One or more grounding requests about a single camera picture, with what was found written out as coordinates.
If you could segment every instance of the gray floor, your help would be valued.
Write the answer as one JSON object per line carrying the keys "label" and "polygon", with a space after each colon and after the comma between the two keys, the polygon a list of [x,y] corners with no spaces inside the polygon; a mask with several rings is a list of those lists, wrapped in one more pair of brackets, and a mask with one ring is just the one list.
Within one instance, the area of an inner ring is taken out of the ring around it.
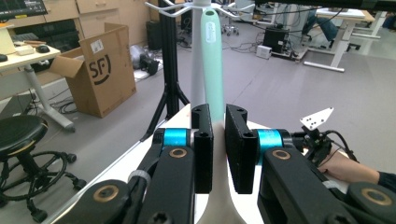
{"label": "gray floor", "polygon": [[[319,129],[341,133],[362,163],[396,173],[396,33],[381,29],[380,40],[353,37],[354,43],[362,44],[361,49],[346,53],[340,63],[346,71],[337,73],[232,50],[242,43],[256,43],[262,31],[248,24],[237,25],[239,36],[223,37],[227,104],[244,107],[251,121],[289,132],[301,130],[299,118],[333,106],[332,116]],[[312,44],[320,42],[320,38],[323,37],[317,36]],[[177,58],[180,86],[190,97],[191,50],[178,47]],[[308,52],[304,60],[330,63],[331,58]],[[143,136],[162,93],[163,71],[137,82],[137,93],[104,119],[81,113],[66,115],[75,122],[75,133],[65,132],[48,119],[49,132],[35,151],[76,153],[78,160],[68,166],[68,171],[91,181]],[[62,178],[48,192],[35,197],[35,204],[51,215],[76,193],[72,188],[71,182]],[[25,202],[12,202],[1,208],[0,220],[34,223]]]}

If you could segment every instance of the person's arm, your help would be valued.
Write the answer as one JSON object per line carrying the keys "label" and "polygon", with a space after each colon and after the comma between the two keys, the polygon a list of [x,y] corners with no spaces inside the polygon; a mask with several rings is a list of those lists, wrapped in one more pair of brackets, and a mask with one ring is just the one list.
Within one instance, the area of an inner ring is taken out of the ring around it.
{"label": "person's arm", "polygon": [[332,149],[327,158],[318,168],[322,173],[327,173],[333,177],[349,183],[365,181],[378,184],[379,172],[350,160],[340,152]]}

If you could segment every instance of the white desk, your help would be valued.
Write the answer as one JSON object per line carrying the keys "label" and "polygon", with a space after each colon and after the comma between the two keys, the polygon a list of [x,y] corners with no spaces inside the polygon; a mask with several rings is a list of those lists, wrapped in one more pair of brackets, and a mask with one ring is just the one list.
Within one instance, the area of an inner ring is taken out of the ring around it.
{"label": "white desk", "polygon": [[[349,15],[346,13],[339,13],[335,18],[343,20],[343,24],[338,30],[337,37],[334,40],[334,44],[332,46],[332,51],[330,50],[320,50],[320,49],[309,49],[310,51],[333,54],[332,63],[330,65],[321,64],[321,63],[311,63],[304,62],[305,65],[314,66],[318,68],[328,69],[337,72],[345,72],[345,68],[338,67],[338,64],[343,57],[343,54],[347,51],[347,47],[349,45],[349,39],[352,35],[353,29],[355,28],[356,23],[361,21],[374,21],[374,18],[367,11],[362,11],[363,17]],[[322,18],[332,18],[337,12],[329,12],[324,13],[323,11],[318,10],[317,16]]]}
{"label": "white desk", "polygon": [[24,71],[0,76],[0,98],[7,98],[33,88],[35,89],[35,94],[40,99],[42,105],[40,107],[44,113],[61,124],[66,130],[73,132],[75,130],[74,123],[50,106],[35,75],[35,70],[31,66],[32,63],[39,63],[55,58],[60,53],[59,50],[49,47],[48,53],[35,52],[24,56],[20,56],[17,53],[8,54],[8,61],[0,63],[0,73],[19,67],[23,67]]}

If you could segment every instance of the box flap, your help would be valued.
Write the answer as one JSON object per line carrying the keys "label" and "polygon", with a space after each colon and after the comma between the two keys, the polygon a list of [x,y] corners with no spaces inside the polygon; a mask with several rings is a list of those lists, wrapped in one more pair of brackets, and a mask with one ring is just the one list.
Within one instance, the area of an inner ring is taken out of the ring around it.
{"label": "box flap", "polygon": [[75,77],[83,64],[84,61],[82,60],[66,58],[59,55],[53,60],[49,70],[63,77]]}
{"label": "box flap", "polygon": [[105,32],[109,32],[122,27],[127,27],[127,25],[105,22]]}
{"label": "box flap", "polygon": [[106,23],[105,27],[106,32],[78,41],[86,61],[98,60],[108,53],[121,54],[122,51],[129,50],[128,26]]}

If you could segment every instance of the metal screw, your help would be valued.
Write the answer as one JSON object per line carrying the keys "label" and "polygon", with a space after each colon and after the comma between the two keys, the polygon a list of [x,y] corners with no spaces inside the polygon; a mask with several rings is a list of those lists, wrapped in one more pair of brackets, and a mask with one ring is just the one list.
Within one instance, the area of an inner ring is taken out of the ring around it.
{"label": "metal screw", "polygon": [[327,217],[328,224],[351,224],[351,220],[341,214],[331,214]]}
{"label": "metal screw", "polygon": [[165,212],[158,212],[152,215],[148,220],[148,224],[172,224],[172,218]]}

